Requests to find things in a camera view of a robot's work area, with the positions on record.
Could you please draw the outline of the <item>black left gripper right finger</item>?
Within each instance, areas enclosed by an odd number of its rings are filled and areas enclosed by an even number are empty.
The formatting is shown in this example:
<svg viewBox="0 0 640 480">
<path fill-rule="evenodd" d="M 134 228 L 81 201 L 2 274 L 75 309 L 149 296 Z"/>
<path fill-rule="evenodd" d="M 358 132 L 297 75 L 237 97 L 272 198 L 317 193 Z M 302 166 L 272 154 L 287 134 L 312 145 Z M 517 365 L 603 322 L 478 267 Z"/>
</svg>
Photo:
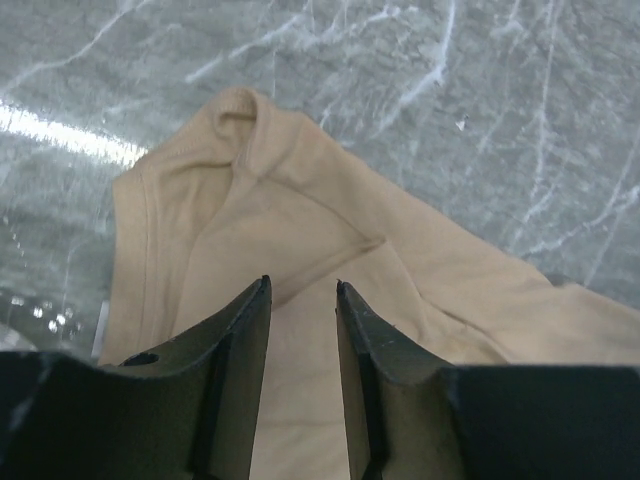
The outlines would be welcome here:
<svg viewBox="0 0 640 480">
<path fill-rule="evenodd" d="M 456 366 L 336 292 L 354 479 L 635 479 L 635 366 Z"/>
</svg>

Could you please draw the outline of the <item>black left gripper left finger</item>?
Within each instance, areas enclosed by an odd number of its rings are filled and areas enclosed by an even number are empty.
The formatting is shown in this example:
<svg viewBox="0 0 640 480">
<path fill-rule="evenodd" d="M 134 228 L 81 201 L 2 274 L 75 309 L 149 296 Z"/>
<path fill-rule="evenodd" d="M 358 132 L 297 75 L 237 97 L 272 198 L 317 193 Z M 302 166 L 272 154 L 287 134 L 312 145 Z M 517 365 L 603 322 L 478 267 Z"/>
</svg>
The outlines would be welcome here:
<svg viewBox="0 0 640 480">
<path fill-rule="evenodd" d="M 5 479 L 246 479 L 271 315 L 262 277 L 120 365 L 1 356 Z"/>
</svg>

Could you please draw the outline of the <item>beige t shirt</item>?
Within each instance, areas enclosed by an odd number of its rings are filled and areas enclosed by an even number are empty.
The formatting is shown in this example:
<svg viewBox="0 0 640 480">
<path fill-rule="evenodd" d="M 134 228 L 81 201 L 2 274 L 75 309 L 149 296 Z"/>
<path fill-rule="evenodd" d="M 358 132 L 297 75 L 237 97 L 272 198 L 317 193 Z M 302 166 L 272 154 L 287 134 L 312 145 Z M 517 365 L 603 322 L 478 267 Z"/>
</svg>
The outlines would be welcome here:
<svg viewBox="0 0 640 480">
<path fill-rule="evenodd" d="M 270 277 L 255 479 L 348 477 L 338 280 L 452 363 L 639 360 L 637 310 L 554 286 L 249 89 L 216 96 L 113 196 L 104 362 L 167 341 Z"/>
</svg>

